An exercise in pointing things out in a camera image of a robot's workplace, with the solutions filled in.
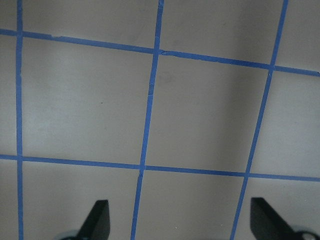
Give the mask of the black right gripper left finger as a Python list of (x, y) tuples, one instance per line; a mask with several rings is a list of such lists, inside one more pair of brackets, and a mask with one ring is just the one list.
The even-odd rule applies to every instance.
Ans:
[(107, 240), (110, 236), (108, 200), (97, 200), (76, 235), (77, 240)]

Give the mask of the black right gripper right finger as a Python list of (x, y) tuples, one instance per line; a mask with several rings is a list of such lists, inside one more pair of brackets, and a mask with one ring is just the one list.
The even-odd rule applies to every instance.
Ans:
[(250, 230), (256, 240), (302, 239), (262, 197), (250, 200)]

